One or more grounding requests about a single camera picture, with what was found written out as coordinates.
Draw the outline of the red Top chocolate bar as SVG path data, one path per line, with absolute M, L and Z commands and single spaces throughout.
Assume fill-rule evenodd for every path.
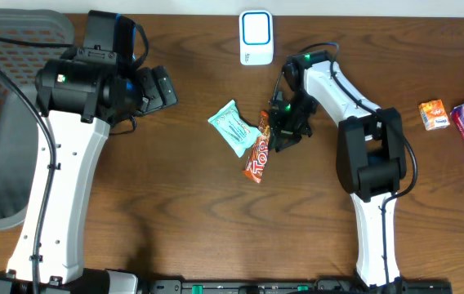
M 269 124 L 269 114 L 265 110 L 261 111 L 258 130 L 261 132 L 261 134 L 257 137 L 257 140 L 252 147 L 250 156 L 243 170 L 243 174 L 257 184 L 261 182 L 269 155 L 271 130 Z

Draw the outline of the teal snack wrapper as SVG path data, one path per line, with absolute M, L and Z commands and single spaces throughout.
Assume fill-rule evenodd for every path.
M 239 158 L 254 145 L 261 134 L 256 127 L 249 126 L 240 118 L 234 100 L 229 101 L 207 121 L 217 129 Z

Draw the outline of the small orange juice box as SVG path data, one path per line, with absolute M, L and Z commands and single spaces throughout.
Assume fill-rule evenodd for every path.
M 450 125 L 442 100 L 431 100 L 418 106 L 424 127 L 427 131 L 446 128 Z

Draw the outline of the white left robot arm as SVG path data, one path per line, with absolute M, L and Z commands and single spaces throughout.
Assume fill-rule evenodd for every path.
M 176 104 L 167 69 L 50 60 L 38 72 L 36 88 L 36 166 L 19 241 L 0 272 L 0 293 L 141 292 L 135 274 L 84 265 L 83 233 L 111 128 Z

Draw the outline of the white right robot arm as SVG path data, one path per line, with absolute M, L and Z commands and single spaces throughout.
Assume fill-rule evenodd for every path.
M 366 99 L 325 50 L 289 56 L 281 77 L 294 96 L 285 100 L 275 91 L 270 101 L 270 148 L 279 152 L 311 136 L 309 117 L 324 109 L 337 126 L 337 179 L 355 207 L 357 276 L 370 291 L 394 292 L 395 197 L 407 171 L 398 111 Z

